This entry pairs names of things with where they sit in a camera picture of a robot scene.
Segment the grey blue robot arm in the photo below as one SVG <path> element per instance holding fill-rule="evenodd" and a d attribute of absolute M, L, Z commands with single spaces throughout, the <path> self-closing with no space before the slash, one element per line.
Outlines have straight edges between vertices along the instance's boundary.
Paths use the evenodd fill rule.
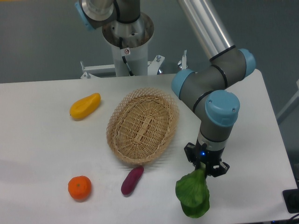
<path fill-rule="evenodd" d="M 188 143 L 184 150 L 196 169 L 204 168 L 206 176 L 218 177 L 229 169 L 221 156 L 240 109 L 239 99 L 227 88 L 253 73 L 256 61 L 248 50 L 235 47 L 211 1 L 181 0 L 179 5 L 211 63 L 197 73 L 182 58 L 181 71 L 171 83 L 175 95 L 201 121 L 196 143 Z M 114 50 L 117 76 L 150 73 L 142 47 L 152 38 L 154 25 L 141 12 L 140 1 L 78 0 L 75 7 L 87 29 L 102 28 Z"/>

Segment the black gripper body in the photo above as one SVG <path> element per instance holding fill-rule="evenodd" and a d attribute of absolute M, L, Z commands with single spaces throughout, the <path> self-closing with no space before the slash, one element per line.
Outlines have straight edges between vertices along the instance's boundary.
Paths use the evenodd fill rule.
<path fill-rule="evenodd" d="M 221 156 L 224 148 L 217 151 L 211 151 L 207 149 L 206 143 L 200 144 L 199 141 L 196 142 L 196 148 L 199 169 L 202 167 L 201 163 L 207 166 L 207 164 L 217 165 L 221 162 Z"/>

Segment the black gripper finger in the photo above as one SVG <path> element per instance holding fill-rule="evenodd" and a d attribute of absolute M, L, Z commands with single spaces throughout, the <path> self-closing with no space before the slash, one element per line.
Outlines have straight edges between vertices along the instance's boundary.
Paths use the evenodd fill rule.
<path fill-rule="evenodd" d="M 187 156 L 188 161 L 193 164 L 194 168 L 199 169 L 196 145 L 188 142 L 184 147 L 184 152 Z"/>
<path fill-rule="evenodd" d="M 224 175 L 229 170 L 230 166 L 225 162 L 220 162 L 217 165 L 207 164 L 206 175 L 212 177 L 218 177 Z"/>

